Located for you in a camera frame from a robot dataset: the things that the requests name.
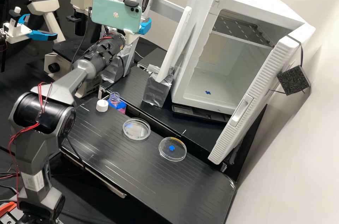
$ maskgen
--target smartphone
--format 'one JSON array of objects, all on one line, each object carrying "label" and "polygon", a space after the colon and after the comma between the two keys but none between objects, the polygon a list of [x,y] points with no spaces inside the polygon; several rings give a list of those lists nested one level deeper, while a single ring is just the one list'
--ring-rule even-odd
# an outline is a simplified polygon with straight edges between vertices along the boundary
[{"label": "smartphone", "polygon": [[128,6],[114,0],[93,0],[92,21],[120,30],[137,33],[140,28],[142,10],[140,6]]}]

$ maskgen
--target open door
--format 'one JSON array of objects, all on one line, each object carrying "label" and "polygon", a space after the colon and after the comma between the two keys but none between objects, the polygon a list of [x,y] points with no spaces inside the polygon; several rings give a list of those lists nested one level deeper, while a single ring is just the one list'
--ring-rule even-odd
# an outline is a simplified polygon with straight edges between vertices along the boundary
[{"label": "open door", "polygon": [[[304,47],[314,31],[313,26],[305,23],[289,35],[300,41]],[[219,136],[208,156],[210,161],[219,164],[239,144],[271,97],[273,92],[270,89],[277,86],[276,75],[287,68],[289,59],[299,49],[299,43],[288,36],[278,41]]]}]

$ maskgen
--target bottle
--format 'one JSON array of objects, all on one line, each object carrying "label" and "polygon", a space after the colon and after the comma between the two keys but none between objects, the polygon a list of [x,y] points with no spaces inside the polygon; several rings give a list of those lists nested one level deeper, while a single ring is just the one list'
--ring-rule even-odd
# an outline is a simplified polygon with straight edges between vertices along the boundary
[{"label": "bottle", "polygon": [[119,112],[126,113],[126,103],[120,100],[120,94],[118,92],[112,92],[109,96],[108,104],[117,109]]}]

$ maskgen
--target red wire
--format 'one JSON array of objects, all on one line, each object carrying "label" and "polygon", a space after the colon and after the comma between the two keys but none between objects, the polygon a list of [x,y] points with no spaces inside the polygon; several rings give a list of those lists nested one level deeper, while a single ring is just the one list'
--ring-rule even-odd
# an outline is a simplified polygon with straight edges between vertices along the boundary
[{"label": "red wire", "polygon": [[11,178],[11,177],[13,177],[14,175],[6,175],[6,176],[2,176],[2,177],[0,177],[0,180],[1,179],[7,179],[7,178]]},{"label": "red wire", "polygon": [[13,136],[11,137],[9,143],[8,143],[8,151],[10,152],[10,156],[11,156],[12,161],[13,161],[13,163],[15,164],[15,167],[16,167],[16,177],[17,177],[17,186],[16,186],[16,187],[17,187],[17,191],[18,191],[18,193],[17,193],[17,202],[19,202],[19,201],[18,201],[18,195],[19,195],[19,169],[18,169],[17,162],[15,161],[14,156],[12,155],[12,152],[11,152],[11,144],[12,144],[12,142],[13,142],[13,141],[14,141],[21,133],[27,132],[27,131],[29,131],[29,130],[31,130],[31,129],[34,129],[34,128],[36,128],[37,126],[39,126],[39,123],[36,123],[36,124],[34,124],[34,125],[32,125],[32,126],[23,128],[23,129],[20,130],[17,134],[13,135]]},{"label": "red wire", "polygon": [[97,43],[98,43],[99,41],[103,40],[103,39],[112,39],[112,36],[105,36],[105,37],[102,37],[101,39],[99,39],[99,40],[97,41]]},{"label": "red wire", "polygon": [[5,41],[5,43],[6,43],[6,48],[4,50],[0,50],[0,52],[4,52],[8,48],[7,41]]},{"label": "red wire", "polygon": [[[41,112],[43,113],[44,112],[44,108],[43,108],[43,102],[42,102],[42,92],[41,92],[41,85],[42,84],[46,84],[45,82],[41,82],[40,84],[38,84],[38,93],[39,93],[39,102],[40,102],[40,107],[41,107]],[[50,89],[52,87],[52,84],[51,86],[49,87],[49,90],[48,90],[48,94],[46,95],[46,99],[45,99],[45,102],[47,102],[47,98],[48,98],[48,95],[50,93]],[[19,195],[19,169],[18,169],[18,165],[17,165],[17,162],[15,161],[15,158],[14,156],[12,155],[12,152],[11,152],[11,144],[13,143],[13,141],[22,133],[24,132],[27,132],[27,131],[30,131],[36,127],[38,127],[40,124],[37,122],[36,124],[32,125],[32,126],[28,126],[26,128],[23,128],[21,129],[18,133],[16,133],[15,135],[11,136],[11,139],[8,143],[8,151],[10,153],[10,156],[12,158],[12,161],[13,163],[15,164],[15,167],[16,167],[16,183],[17,183],[17,208],[19,209],[19,200],[18,200],[18,195]],[[5,177],[1,177],[0,179],[5,179],[5,178],[11,178],[13,177],[14,175],[8,175],[8,176],[5,176]]]}]

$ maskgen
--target petri dish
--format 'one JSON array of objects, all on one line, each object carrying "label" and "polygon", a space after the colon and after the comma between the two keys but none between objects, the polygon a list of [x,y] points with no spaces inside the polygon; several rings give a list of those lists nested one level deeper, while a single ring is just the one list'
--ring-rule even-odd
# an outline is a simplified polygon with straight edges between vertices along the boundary
[{"label": "petri dish", "polygon": [[161,140],[159,144],[159,152],[165,159],[178,162],[185,159],[187,149],[181,140],[174,137],[167,137]]},{"label": "petri dish", "polygon": [[128,138],[138,141],[148,138],[151,134],[149,124],[139,118],[128,119],[123,124],[123,131]]}]

